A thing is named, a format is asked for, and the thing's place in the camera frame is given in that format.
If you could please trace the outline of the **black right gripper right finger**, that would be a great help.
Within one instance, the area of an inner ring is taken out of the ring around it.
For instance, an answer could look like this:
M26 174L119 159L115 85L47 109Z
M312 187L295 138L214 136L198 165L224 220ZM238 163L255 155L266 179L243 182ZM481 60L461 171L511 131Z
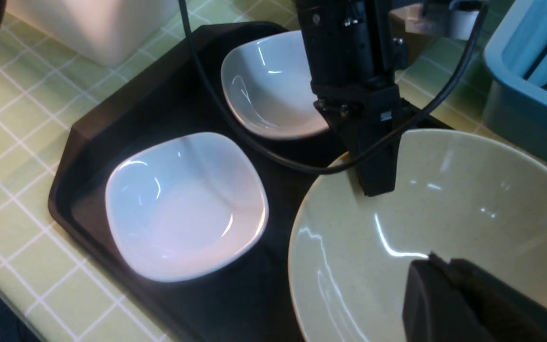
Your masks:
M471 261L435 253L408 267L408 342L547 342L547 308Z

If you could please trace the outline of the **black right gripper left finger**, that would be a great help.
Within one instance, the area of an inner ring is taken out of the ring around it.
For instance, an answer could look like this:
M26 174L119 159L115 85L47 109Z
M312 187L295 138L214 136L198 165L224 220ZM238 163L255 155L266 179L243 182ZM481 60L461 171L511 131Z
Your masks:
M392 129L392 120L367 123L360 119L349 119L342 129L342 141L350 157L356 159ZM356 165L358 182L365 196L375 197L395 190L398 146L397 141L392 142Z

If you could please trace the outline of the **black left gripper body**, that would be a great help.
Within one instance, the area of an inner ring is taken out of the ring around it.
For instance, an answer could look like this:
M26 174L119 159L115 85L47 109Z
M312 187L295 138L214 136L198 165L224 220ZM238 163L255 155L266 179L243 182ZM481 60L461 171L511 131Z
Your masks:
M345 143L375 143L401 111L394 73L407 65L403 39L310 36L313 104Z

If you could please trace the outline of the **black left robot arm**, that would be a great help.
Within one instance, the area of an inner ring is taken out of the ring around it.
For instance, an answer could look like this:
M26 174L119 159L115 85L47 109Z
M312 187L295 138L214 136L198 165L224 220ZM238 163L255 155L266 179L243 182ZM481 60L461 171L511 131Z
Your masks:
M395 72L407 48L388 0L296 0L314 107L357 161L405 119Z

